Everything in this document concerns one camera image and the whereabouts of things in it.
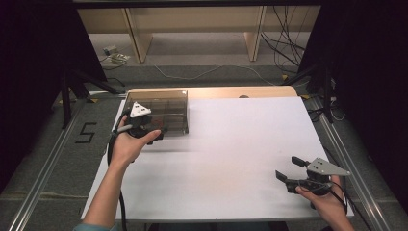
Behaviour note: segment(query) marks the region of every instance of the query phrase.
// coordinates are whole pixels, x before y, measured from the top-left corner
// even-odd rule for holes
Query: sleeve
[[[78,224],[72,231],[117,231],[117,224],[114,225],[111,229],[93,225],[93,224]]]

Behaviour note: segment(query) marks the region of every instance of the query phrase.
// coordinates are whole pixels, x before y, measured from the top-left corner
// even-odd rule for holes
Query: transparent container
[[[189,132],[186,90],[129,92],[124,110],[131,109],[135,101],[151,110],[151,123],[165,130],[165,136],[183,136]]]

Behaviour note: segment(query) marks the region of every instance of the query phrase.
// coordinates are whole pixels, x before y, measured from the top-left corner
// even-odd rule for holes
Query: white paper
[[[146,146],[123,179],[128,219],[231,221],[317,218],[275,170],[305,179],[297,156],[327,160],[298,97],[189,99],[190,132]],[[83,216],[107,170],[101,161]],[[118,208],[116,218],[120,219]]]

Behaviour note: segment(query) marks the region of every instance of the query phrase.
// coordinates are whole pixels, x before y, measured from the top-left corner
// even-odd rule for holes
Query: human hand
[[[337,184],[332,186],[332,191],[339,198],[343,198],[343,192],[339,188],[341,185],[339,176],[331,176],[331,181]],[[326,220],[334,230],[354,230],[346,217],[343,204],[333,194],[315,195],[299,186],[296,187],[296,191],[312,202],[320,216]]]
[[[123,117],[118,127],[124,126],[126,118],[127,116]],[[141,149],[149,142],[154,141],[160,133],[160,130],[155,130],[139,139],[130,136],[126,132],[119,134],[115,141],[111,165],[118,164],[122,167],[128,167],[139,157]]]

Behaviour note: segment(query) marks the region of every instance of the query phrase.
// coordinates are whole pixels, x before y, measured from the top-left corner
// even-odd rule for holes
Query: metal rail
[[[312,101],[315,109],[321,108],[322,105],[319,101],[314,99]],[[327,118],[323,115],[320,117],[324,130],[326,131],[329,139],[332,141],[336,152],[339,154],[339,158],[344,165],[344,168],[350,170],[352,174],[348,177],[353,184],[355,191],[357,192],[366,212],[370,218],[370,221],[375,228],[375,230],[391,230],[390,225],[384,217],[384,213],[375,201],[370,189],[365,183],[362,175],[360,174],[358,167],[354,165],[350,154],[345,148],[342,139],[340,138],[335,124],[328,122]]]
[[[20,208],[15,214],[12,224],[9,228],[10,231],[24,230],[31,214],[33,213],[37,205],[41,192],[44,189],[45,185],[47,184],[48,178],[50,177],[55,164],[58,162],[60,155],[64,150],[67,139],[69,138],[69,135],[72,132],[72,128],[74,127],[76,123],[78,114],[84,108],[86,102],[87,102],[86,99],[78,99],[78,101],[75,103],[75,107],[72,112],[73,117],[71,121],[67,124],[65,129],[63,129],[62,132],[60,133],[33,187],[30,189],[26,198],[24,199]]]

